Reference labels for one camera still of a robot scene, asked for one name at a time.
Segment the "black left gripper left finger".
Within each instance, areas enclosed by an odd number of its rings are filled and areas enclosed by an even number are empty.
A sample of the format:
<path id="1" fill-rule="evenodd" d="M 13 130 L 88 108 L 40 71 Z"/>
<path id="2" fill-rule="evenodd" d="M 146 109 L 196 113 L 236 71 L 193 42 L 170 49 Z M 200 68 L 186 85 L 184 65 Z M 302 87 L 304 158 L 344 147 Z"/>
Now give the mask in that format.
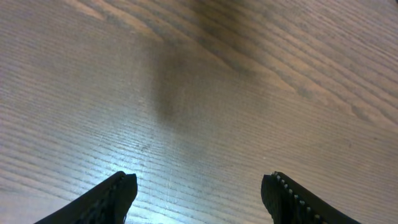
<path id="1" fill-rule="evenodd" d="M 124 224 L 136 196 L 136 174 L 118 171 L 35 224 Z"/>

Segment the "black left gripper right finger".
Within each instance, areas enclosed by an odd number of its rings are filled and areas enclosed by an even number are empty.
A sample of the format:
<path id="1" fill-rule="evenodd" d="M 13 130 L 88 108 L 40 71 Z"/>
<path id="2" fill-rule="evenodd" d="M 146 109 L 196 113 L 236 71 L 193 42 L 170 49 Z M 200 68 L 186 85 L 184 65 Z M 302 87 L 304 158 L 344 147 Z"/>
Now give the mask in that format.
<path id="1" fill-rule="evenodd" d="M 274 224 L 359 224 L 282 172 L 263 176 L 261 198 Z"/>

